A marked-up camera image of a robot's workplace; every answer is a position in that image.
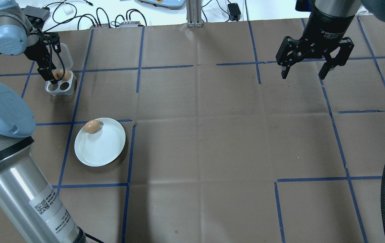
egg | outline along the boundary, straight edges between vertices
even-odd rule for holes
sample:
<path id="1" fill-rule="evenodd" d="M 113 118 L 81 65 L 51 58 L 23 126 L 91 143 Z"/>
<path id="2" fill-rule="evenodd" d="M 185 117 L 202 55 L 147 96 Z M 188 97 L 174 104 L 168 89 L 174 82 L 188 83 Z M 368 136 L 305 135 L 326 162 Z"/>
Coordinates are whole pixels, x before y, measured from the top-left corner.
<path id="1" fill-rule="evenodd" d="M 53 76 L 55 77 L 55 79 L 59 79 L 60 78 L 58 71 L 53 70 L 52 73 L 53 73 Z"/>
<path id="2" fill-rule="evenodd" d="M 99 120 L 90 120 L 84 125 L 84 131 L 87 133 L 94 133 L 98 131 L 100 125 L 101 123 Z"/>
<path id="3" fill-rule="evenodd" d="M 63 75 L 63 70 L 58 71 L 58 76 L 59 76 L 59 78 L 61 78 L 62 75 Z M 66 71 L 65 76 L 63 77 L 62 80 L 67 81 L 67 80 L 69 80 L 70 78 L 71 78 L 71 73 L 70 73 L 69 71 Z"/>

qr code label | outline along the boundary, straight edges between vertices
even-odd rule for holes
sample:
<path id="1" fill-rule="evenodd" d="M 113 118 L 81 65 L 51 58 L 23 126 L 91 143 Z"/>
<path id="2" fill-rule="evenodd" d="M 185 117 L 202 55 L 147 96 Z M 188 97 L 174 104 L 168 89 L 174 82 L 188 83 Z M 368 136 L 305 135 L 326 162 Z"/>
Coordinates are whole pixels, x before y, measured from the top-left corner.
<path id="1" fill-rule="evenodd" d="M 42 215 L 45 211 L 50 209 L 50 206 L 46 200 L 42 200 L 35 206 L 35 209 L 40 213 L 40 215 Z"/>

white plate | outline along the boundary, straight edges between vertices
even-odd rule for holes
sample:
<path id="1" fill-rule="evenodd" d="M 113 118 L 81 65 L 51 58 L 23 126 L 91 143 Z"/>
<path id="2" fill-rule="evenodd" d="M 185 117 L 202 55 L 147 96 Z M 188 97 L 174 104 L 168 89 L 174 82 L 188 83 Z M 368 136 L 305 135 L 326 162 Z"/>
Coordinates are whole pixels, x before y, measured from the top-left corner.
<path id="1" fill-rule="evenodd" d="M 103 127 L 93 133 L 80 129 L 75 138 L 74 150 L 78 160 L 87 166 L 103 166 L 122 152 L 125 146 L 125 130 L 122 125 L 111 118 L 98 118 Z"/>

power adapter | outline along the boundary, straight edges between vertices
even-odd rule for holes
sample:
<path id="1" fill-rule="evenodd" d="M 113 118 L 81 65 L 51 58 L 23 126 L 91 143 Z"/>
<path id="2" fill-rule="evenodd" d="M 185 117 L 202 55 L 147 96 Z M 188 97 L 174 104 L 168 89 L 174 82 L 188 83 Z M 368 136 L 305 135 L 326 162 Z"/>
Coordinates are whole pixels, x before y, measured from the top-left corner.
<path id="1" fill-rule="evenodd" d="M 230 14 L 230 21 L 240 20 L 240 9 L 237 3 L 227 4 L 227 12 Z"/>

white label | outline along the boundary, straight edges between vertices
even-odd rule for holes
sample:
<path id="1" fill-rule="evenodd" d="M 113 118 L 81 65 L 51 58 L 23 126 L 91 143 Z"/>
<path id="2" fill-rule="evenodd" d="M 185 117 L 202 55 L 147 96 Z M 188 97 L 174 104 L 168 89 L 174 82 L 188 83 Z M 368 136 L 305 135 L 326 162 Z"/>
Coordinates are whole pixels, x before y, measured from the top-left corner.
<path id="1" fill-rule="evenodd" d="M 50 185 L 32 199 L 29 205 L 59 241 L 63 241 L 75 229 L 74 220 Z"/>
<path id="2" fill-rule="evenodd" d="M 57 214 L 46 223 L 59 241 L 65 239 L 74 230 L 75 226 L 74 220 L 72 220 L 71 215 L 63 205 Z"/>

